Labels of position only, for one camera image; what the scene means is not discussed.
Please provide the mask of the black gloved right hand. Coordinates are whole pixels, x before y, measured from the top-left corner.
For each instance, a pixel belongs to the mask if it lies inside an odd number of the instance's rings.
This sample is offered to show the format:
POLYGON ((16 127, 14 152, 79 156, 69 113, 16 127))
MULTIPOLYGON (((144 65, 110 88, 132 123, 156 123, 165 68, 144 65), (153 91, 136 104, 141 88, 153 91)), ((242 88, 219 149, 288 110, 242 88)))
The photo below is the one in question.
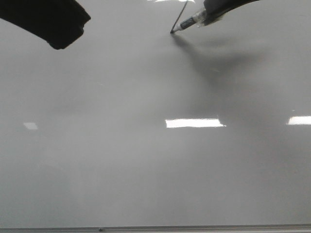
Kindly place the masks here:
POLYGON ((206 19, 203 21, 203 25, 212 24, 227 12, 255 1, 257 0, 205 0, 206 19))

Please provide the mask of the black gloved left hand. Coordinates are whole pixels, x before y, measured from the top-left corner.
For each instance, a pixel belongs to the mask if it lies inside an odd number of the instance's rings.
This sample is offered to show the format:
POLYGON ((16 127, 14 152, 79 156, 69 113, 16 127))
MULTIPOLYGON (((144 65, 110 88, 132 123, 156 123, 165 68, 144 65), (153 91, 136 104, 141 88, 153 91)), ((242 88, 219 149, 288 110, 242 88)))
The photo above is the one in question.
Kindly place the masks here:
POLYGON ((45 40, 52 48, 67 48, 91 20, 75 0, 2 0, 0 18, 45 40))

